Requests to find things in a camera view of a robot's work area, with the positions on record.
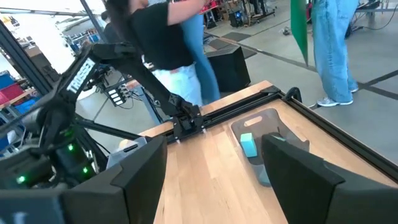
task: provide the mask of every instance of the blue sponge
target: blue sponge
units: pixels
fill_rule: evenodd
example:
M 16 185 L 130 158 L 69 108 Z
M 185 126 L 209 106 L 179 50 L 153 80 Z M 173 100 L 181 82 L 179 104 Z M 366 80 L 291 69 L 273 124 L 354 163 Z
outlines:
M 252 133 L 245 133 L 241 135 L 241 145 L 247 158 L 257 156 L 257 147 Z

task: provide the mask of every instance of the sneaker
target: sneaker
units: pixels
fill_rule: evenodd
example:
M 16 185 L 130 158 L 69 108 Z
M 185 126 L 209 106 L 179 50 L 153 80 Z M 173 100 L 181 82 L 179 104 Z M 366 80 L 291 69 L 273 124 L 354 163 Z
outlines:
M 354 101 L 351 100 L 350 102 L 339 103 L 339 102 L 336 102 L 336 101 L 330 99 L 329 97 L 325 97 L 324 99 L 321 99 L 321 100 L 317 101 L 319 106 L 325 106 L 325 107 L 331 107 L 331 106 L 337 106 L 337 105 L 350 105 L 353 102 Z
M 356 87 L 355 89 L 353 89 L 353 90 L 350 90 L 351 91 L 351 93 L 355 93 L 356 91 L 358 91 L 359 90 L 359 88 L 358 87 Z

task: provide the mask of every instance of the black t-shirt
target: black t-shirt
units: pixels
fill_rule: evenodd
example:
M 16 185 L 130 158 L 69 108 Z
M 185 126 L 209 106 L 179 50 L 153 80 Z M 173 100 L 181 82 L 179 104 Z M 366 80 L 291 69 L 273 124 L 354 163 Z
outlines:
M 106 37 L 106 40 L 110 43 L 110 44 L 115 44 L 115 43 L 120 43 L 122 42 L 122 40 L 120 39 L 120 37 L 118 36 L 118 34 L 116 33 L 115 29 L 113 29 L 113 26 L 108 23 L 105 26 L 104 29 L 104 35 Z
M 138 9 L 130 23 L 145 58 L 156 69 L 174 70 L 189 66 L 193 58 L 185 45 L 180 25 L 167 25 L 169 4 L 159 3 Z

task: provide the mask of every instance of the green flag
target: green flag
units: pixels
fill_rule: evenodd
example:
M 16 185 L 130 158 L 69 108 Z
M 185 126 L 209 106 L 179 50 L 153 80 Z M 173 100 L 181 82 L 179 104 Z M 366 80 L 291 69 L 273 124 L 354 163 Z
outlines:
M 303 54 L 305 64 L 308 66 L 306 4 L 305 0 L 290 1 L 290 26 L 294 39 Z

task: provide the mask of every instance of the concrete floor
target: concrete floor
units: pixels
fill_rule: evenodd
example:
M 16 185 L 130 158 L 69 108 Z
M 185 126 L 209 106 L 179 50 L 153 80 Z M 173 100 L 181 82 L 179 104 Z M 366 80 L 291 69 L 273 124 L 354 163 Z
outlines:
M 220 22 L 207 32 L 218 37 L 230 32 L 250 35 L 238 44 L 257 53 L 246 59 L 252 84 L 268 80 L 283 91 L 297 86 L 302 91 L 304 104 L 312 106 L 317 99 L 325 96 L 318 74 L 314 72 L 312 39 L 309 37 L 309 67 L 306 67 L 294 38 L 280 33 L 283 27 L 290 25 L 289 2 L 271 1 L 271 5 L 278 7 L 275 17 L 270 16 L 252 27 L 235 29 L 228 22 Z M 374 28 L 384 26 L 391 16 L 392 13 L 377 14 Z M 368 18 L 362 17 L 358 24 L 368 26 Z M 314 108 L 315 112 L 396 163 L 397 36 L 398 16 L 384 29 L 355 32 L 347 40 L 350 69 L 361 83 L 361 89 L 354 95 L 354 103 L 334 108 Z M 129 110 L 115 108 L 99 93 L 81 100 L 77 112 L 97 123 L 133 133 L 155 125 L 142 102 L 134 101 Z M 90 134 L 110 151 L 117 149 L 121 140 L 94 131 Z

